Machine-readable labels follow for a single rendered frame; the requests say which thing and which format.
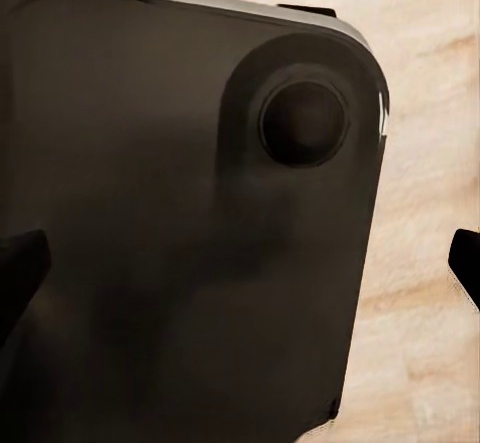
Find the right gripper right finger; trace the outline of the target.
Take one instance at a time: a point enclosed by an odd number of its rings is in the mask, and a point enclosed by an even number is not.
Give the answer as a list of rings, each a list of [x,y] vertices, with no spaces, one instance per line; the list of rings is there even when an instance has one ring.
[[[448,264],[480,309],[480,233],[456,230]]]

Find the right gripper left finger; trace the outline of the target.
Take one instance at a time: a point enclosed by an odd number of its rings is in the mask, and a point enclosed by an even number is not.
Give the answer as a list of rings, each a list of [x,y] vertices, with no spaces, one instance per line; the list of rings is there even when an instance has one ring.
[[[0,350],[52,267],[45,231],[0,240]]]

